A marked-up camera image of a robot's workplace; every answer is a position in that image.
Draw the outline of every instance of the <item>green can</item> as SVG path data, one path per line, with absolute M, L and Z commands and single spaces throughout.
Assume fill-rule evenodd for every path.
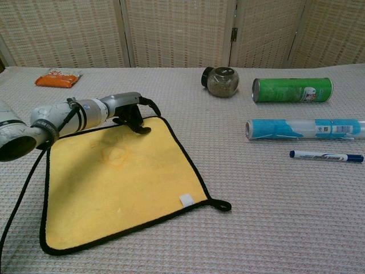
M 325 102 L 333 91 L 329 78 L 256 78 L 252 84 L 254 102 Z

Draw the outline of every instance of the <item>orange snack packet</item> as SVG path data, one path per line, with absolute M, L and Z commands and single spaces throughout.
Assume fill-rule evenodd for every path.
M 42 87 L 72 87 L 80 78 L 75 71 L 51 68 L 47 74 L 39 77 L 35 84 Z

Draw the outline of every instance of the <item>black jar lid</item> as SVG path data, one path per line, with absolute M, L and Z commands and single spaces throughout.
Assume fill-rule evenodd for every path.
M 201 84 L 206 88 L 208 88 L 208 75 L 212 70 L 214 70 L 214 67 L 207 67 L 201 76 Z

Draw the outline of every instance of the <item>black cable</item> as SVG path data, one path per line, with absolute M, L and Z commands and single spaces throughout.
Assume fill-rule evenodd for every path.
M 28 187 L 28 184 L 29 184 L 29 181 L 30 179 L 32 178 L 32 175 L 35 171 L 35 169 L 37 168 L 37 165 L 39 163 L 39 161 L 41 160 L 41 158 L 43 157 L 44 153 L 46 152 L 47 150 L 42 150 L 42 152 L 39 154 L 38 158 L 36 159 L 35 163 L 33 164 L 32 166 L 32 169 L 30 170 L 29 174 L 28 174 L 28 177 L 27 179 L 25 180 L 25 183 L 23 185 L 23 188 L 21 190 L 21 193 L 19 194 L 19 197 L 18 197 L 18 200 L 17 200 L 17 203 L 15 204 L 15 207 L 9 217 L 9 220 L 7 221 L 6 223 L 6 226 L 5 226 L 5 229 L 4 229 L 4 232 L 2 233 L 2 236 L 1 236 L 1 240 L 0 240 L 0 273 L 1 273 L 1 257 L 2 257 L 2 250 L 3 250 L 3 247 L 4 247 L 4 243 L 5 243 L 5 238 L 6 238 L 6 235 L 9 231 L 9 228 L 10 228 L 10 225 L 11 225 L 11 222 L 13 222 L 13 218 L 15 217 L 15 214 L 17 214 L 17 211 L 18 211 L 18 208 L 22 202 L 22 199 L 24 197 L 24 194 L 25 194 L 25 190 L 27 190 L 27 187 Z

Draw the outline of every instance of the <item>white tablecloth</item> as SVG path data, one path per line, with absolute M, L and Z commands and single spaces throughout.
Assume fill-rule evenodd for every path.
M 37 87 L 46 68 L 9 67 L 1 99 L 26 122 L 42 104 L 75 96 L 137 91 L 159 106 L 222 213 L 202 207 L 165 223 L 73 255 L 39 246 L 45 160 L 37 168 L 6 240 L 3 273 L 365 273 L 364 164 L 289 158 L 290 150 L 362 154 L 365 140 L 259 140 L 245 137 L 251 118 L 365 119 L 365 65 L 277 70 L 238 68 L 229 99 L 201 86 L 202 68 L 90 68 L 71 89 Z M 254 78 L 329 77 L 325 103 L 263 103 Z M 140 107 L 144 116 L 152 115 Z M 0 164 L 0 231 L 39 151 Z

